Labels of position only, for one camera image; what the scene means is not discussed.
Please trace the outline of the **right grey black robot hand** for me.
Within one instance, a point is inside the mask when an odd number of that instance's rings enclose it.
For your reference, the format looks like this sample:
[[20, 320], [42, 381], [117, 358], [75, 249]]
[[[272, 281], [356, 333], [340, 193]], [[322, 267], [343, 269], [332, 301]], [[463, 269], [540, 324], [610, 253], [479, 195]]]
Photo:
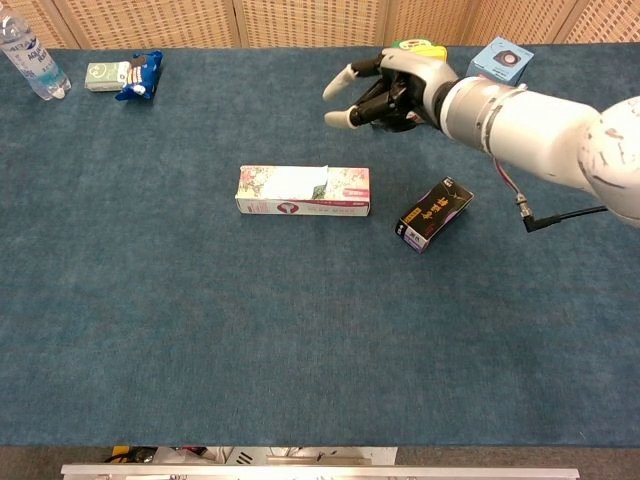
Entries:
[[371, 85], [348, 109], [324, 115], [333, 128], [375, 128], [404, 132], [424, 123], [441, 127], [446, 95], [459, 81], [444, 60], [399, 48], [386, 48], [372, 59], [348, 64], [323, 91], [323, 99], [336, 97], [354, 81], [374, 77]]

